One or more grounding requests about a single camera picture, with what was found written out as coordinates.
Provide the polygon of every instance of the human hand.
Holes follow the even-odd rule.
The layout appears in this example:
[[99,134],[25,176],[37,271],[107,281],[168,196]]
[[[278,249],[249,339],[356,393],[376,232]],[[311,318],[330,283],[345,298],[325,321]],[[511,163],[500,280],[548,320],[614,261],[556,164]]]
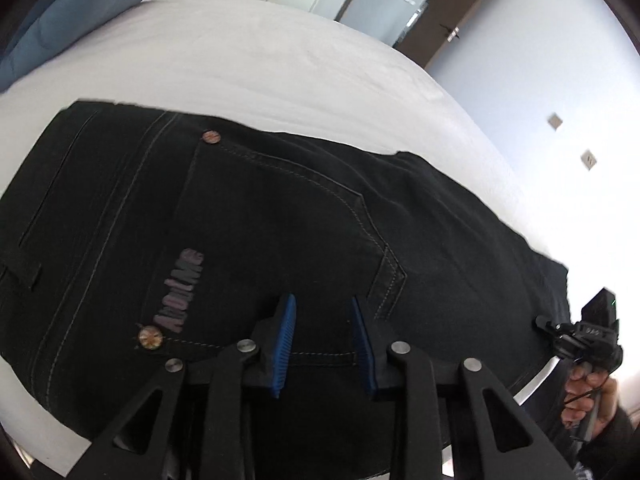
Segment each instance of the human hand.
[[[564,386],[567,391],[564,402],[600,386],[602,386],[602,399],[598,409],[598,418],[593,427],[593,438],[601,434],[616,415],[616,410],[618,409],[618,382],[609,377],[608,372],[587,374],[582,366],[576,366],[571,371],[569,380]],[[575,427],[592,409],[593,399],[583,397],[574,400],[574,402],[564,407],[561,415],[562,423],[567,429]]]

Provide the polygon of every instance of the black denim fabric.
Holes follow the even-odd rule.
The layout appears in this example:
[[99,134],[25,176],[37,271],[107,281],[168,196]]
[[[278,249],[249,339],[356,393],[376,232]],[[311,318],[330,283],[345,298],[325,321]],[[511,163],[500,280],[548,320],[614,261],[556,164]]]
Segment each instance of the black denim fabric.
[[[209,130],[220,142],[203,142]],[[354,294],[402,339],[443,360],[477,357],[512,392],[551,357],[532,320],[569,319],[566,269],[419,156],[220,118],[73,104],[0,200],[0,222],[0,249],[42,268],[30,290],[0,266],[2,356],[88,438],[169,356],[213,356],[295,294],[286,388],[254,410],[263,478],[388,467],[393,407],[360,387]],[[202,258],[193,297],[179,332],[161,326],[164,344],[147,351],[138,331],[166,313],[184,250]]]

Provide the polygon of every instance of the gold button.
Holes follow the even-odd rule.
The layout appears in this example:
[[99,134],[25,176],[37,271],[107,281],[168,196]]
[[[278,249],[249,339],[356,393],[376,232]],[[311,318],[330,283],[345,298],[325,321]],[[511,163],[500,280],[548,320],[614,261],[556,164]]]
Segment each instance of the gold button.
[[162,346],[162,332],[155,326],[145,326],[138,332],[138,341],[142,348],[158,350]]
[[208,132],[204,132],[202,134],[202,140],[204,140],[207,144],[217,144],[220,142],[220,139],[220,134],[213,130],[209,130]]

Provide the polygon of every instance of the metal bolt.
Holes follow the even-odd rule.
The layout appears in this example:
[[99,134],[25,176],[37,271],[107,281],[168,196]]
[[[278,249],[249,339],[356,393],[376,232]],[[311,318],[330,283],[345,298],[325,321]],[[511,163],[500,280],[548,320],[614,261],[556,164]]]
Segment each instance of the metal bolt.
[[204,140],[207,144],[217,144],[220,142],[222,136],[218,132],[213,130],[209,130],[208,132],[204,132],[202,134],[202,140]]
[[164,368],[166,369],[167,372],[179,372],[180,370],[182,370],[182,361],[180,361],[180,359],[169,359],[167,362],[164,363]]
[[475,357],[465,359],[464,365],[470,372],[479,372],[482,369],[482,363]]
[[147,350],[158,350],[162,346],[162,339],[160,329],[152,325],[142,327],[138,332],[138,341]]
[[251,339],[242,339],[242,341],[238,341],[237,346],[238,350],[243,354],[253,352],[256,348],[258,348],[258,345],[255,343],[255,341]]
[[408,354],[411,351],[409,343],[405,343],[404,341],[396,341],[395,343],[391,343],[391,349],[393,352],[400,355]]

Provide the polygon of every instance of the bed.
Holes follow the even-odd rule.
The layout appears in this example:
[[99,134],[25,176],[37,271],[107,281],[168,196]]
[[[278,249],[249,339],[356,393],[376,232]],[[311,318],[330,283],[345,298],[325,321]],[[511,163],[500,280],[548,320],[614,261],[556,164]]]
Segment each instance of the bed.
[[[462,108],[399,52],[319,16],[257,0],[147,0],[128,10],[0,96],[0,192],[53,116],[79,98],[414,152],[546,253],[513,172]],[[88,441],[49,415],[4,361],[0,385],[5,430],[66,474]]]

